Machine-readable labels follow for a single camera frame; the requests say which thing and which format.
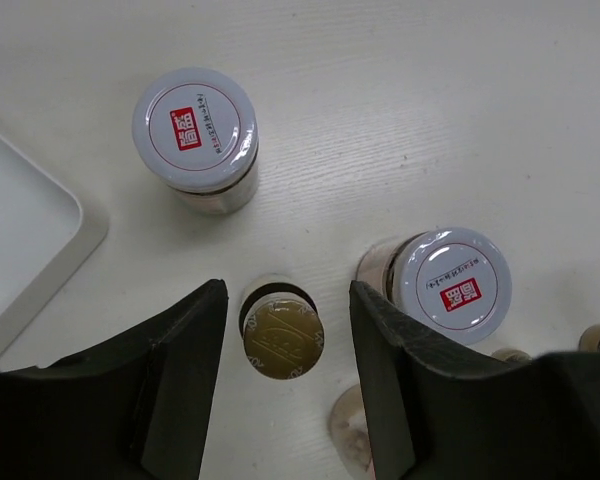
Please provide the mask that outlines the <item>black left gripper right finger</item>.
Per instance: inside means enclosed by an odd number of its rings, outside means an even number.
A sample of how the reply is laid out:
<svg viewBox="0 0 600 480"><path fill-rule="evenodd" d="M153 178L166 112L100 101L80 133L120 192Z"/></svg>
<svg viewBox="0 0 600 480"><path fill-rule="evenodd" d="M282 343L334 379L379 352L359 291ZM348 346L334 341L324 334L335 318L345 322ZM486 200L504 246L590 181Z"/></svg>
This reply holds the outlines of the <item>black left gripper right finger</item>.
<svg viewBox="0 0 600 480"><path fill-rule="evenodd" d="M600 353L505 363L349 296L377 478L600 479Z"/></svg>

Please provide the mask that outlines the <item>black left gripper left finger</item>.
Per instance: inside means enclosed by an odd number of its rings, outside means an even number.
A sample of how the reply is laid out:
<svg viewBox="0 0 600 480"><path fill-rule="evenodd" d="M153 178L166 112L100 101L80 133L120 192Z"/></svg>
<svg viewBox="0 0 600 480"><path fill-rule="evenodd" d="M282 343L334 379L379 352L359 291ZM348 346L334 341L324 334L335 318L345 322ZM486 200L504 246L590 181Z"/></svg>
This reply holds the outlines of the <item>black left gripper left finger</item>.
<svg viewBox="0 0 600 480"><path fill-rule="evenodd" d="M197 478L227 310L211 280L48 367L0 372L0 479Z"/></svg>

